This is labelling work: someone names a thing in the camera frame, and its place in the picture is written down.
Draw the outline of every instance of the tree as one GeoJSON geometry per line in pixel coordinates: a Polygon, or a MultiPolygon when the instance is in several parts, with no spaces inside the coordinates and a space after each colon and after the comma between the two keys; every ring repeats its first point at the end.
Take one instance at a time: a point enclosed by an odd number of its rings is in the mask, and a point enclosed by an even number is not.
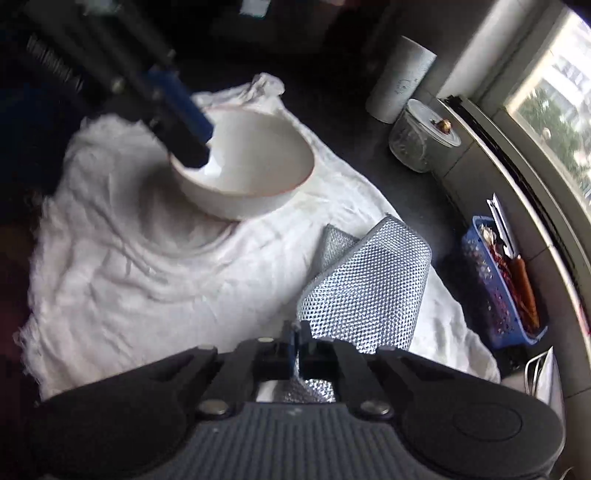
{"type": "Polygon", "coordinates": [[[536,89],[519,107],[519,114],[527,120],[538,135],[544,128],[550,130],[548,146],[562,161],[570,174],[581,184],[589,185],[588,168],[582,167],[574,159],[574,153],[580,148],[579,134],[567,122],[562,120],[562,112],[544,89],[536,89]]]}

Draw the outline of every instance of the white bowl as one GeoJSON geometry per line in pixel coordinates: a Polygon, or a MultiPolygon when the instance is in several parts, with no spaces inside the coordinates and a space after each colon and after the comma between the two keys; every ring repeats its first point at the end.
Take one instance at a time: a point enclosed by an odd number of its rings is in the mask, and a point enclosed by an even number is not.
{"type": "Polygon", "coordinates": [[[215,164],[170,163],[181,191],[210,215],[243,220],[272,212],[294,196],[314,170],[314,153],[287,120],[242,108],[207,111],[215,130],[215,164]]]}

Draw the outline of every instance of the window frame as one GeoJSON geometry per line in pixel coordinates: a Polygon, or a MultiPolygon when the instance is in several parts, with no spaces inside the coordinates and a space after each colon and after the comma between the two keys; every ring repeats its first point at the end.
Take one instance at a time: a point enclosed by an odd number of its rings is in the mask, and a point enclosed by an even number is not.
{"type": "Polygon", "coordinates": [[[559,0],[548,0],[527,32],[510,47],[495,75],[473,98],[482,110],[471,112],[484,121],[488,116],[509,140],[508,153],[548,213],[566,256],[566,263],[585,305],[591,306],[591,216],[574,186],[505,109],[505,103],[537,65],[569,13],[559,0]]]}

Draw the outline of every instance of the bowl rim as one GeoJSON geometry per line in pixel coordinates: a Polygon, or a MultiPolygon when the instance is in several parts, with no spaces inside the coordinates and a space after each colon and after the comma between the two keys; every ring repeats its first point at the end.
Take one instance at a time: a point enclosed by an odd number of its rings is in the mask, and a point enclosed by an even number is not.
{"type": "Polygon", "coordinates": [[[245,108],[245,107],[240,107],[240,106],[213,106],[213,107],[206,107],[206,108],[202,108],[202,110],[207,113],[210,111],[223,111],[223,110],[228,110],[228,111],[247,111],[249,113],[254,113],[256,115],[262,115],[262,116],[268,116],[273,118],[273,120],[279,120],[281,122],[284,122],[286,124],[288,124],[294,131],[295,133],[297,133],[302,140],[306,143],[306,146],[308,147],[308,149],[310,150],[310,153],[312,154],[312,165],[310,168],[310,171],[306,174],[305,178],[303,178],[302,181],[300,181],[299,183],[297,183],[296,185],[289,187],[287,189],[281,190],[280,192],[276,192],[276,193],[270,193],[270,194],[257,194],[257,193],[238,193],[238,192],[227,192],[226,190],[221,190],[215,187],[210,187],[207,186],[199,181],[196,181],[194,178],[190,177],[189,175],[187,175],[184,172],[184,167],[183,164],[180,162],[180,160],[175,157],[172,152],[167,152],[167,157],[168,157],[168,161],[171,164],[172,168],[178,172],[183,178],[187,179],[190,183],[193,183],[194,185],[197,185],[199,187],[201,187],[202,189],[208,190],[210,192],[215,192],[215,193],[219,193],[221,195],[225,195],[225,196],[230,196],[230,197],[241,197],[241,198],[270,198],[270,197],[276,197],[279,195],[282,195],[284,193],[288,193],[288,192],[292,192],[295,189],[301,187],[304,183],[307,182],[307,180],[312,176],[312,174],[314,173],[314,169],[316,168],[316,155],[314,153],[314,150],[312,149],[311,145],[308,143],[308,141],[304,138],[304,136],[298,131],[298,129],[287,119],[284,117],[280,117],[278,115],[274,115],[272,113],[267,113],[267,112],[260,112],[256,109],[252,109],[252,108],[245,108]]]}

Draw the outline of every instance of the silver mesh cloth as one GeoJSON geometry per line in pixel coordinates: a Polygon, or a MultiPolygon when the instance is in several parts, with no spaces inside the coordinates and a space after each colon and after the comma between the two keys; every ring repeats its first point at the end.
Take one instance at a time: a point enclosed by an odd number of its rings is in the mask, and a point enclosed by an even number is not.
{"type": "MultiPolygon", "coordinates": [[[[381,345],[408,350],[427,282],[431,249],[392,216],[354,242],[355,237],[327,227],[319,259],[320,265],[332,266],[304,289],[297,319],[310,322],[315,338],[346,340],[362,353],[375,353],[381,345]],[[339,249],[348,251],[343,255],[339,249]],[[338,255],[341,259],[334,263],[338,255]]],[[[284,398],[335,400],[329,382],[308,380],[304,384],[309,388],[308,396],[288,387],[284,398]]]]}
{"type": "Polygon", "coordinates": [[[324,227],[320,246],[314,263],[314,276],[326,271],[334,263],[340,260],[355,244],[359,238],[339,230],[333,225],[324,227]]]}

